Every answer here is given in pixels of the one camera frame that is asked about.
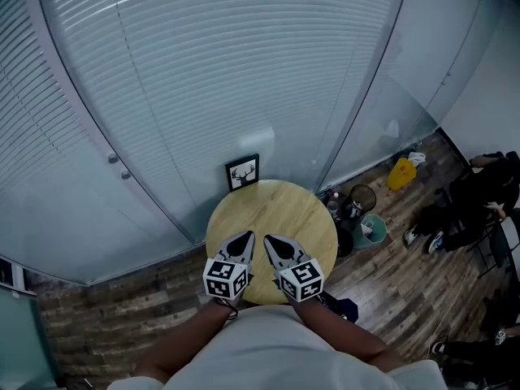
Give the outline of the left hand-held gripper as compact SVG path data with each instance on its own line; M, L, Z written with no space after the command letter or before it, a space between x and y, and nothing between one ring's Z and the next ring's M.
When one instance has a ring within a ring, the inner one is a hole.
M241 263L251 262L254 245L253 231L239 232L223 241L215 255L223 260L208 258L203 271L208 296L234 301L242 294L249 284L249 266Z

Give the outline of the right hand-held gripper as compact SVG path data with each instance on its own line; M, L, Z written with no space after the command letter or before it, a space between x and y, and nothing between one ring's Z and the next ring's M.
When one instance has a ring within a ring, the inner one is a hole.
M279 289L296 302L306 301L323 291L324 274L316 258L310 259L302 246L285 236L268 234L263 244L277 271ZM287 263L298 263L287 268Z

